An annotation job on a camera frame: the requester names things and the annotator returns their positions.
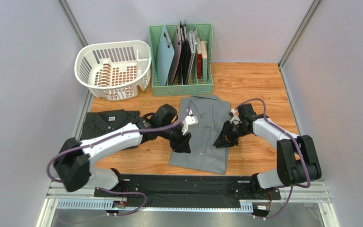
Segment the grey long sleeve shirt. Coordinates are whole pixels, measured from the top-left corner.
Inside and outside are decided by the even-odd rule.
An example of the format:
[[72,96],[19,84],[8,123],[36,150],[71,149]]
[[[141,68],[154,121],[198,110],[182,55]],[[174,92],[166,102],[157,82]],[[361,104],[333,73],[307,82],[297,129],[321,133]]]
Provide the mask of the grey long sleeve shirt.
[[214,174],[225,174],[229,156],[228,148],[216,148],[224,123],[229,119],[231,104],[217,95],[194,95],[181,98],[179,113],[185,114],[187,108],[198,119],[198,126],[189,129],[191,152],[173,152],[169,165]]

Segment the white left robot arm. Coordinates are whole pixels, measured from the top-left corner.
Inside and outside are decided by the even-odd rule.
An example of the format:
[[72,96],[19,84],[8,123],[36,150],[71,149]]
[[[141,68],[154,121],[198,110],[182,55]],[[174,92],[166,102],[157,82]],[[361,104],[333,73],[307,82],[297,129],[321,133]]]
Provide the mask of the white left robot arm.
[[104,170],[94,165],[116,152],[137,147],[157,137],[169,141],[176,153],[191,152],[189,129],[198,125],[198,118],[190,108],[183,114],[169,104],[154,113],[134,119],[113,132],[78,141],[67,139],[48,163],[47,174],[53,182],[61,183],[67,192],[75,192],[85,186],[114,189],[121,181],[115,169]]

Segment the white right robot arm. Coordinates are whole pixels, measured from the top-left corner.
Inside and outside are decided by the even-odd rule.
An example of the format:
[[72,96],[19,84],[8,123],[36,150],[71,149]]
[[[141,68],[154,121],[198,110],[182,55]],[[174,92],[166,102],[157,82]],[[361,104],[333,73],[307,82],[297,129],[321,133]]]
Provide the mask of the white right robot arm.
[[275,169],[252,176],[259,189],[274,187],[309,187],[322,176],[314,141],[309,135],[297,135],[275,124],[267,115],[257,114],[251,104],[242,104],[231,110],[221,133],[214,142],[216,148],[239,144],[239,138],[254,134],[276,148]]

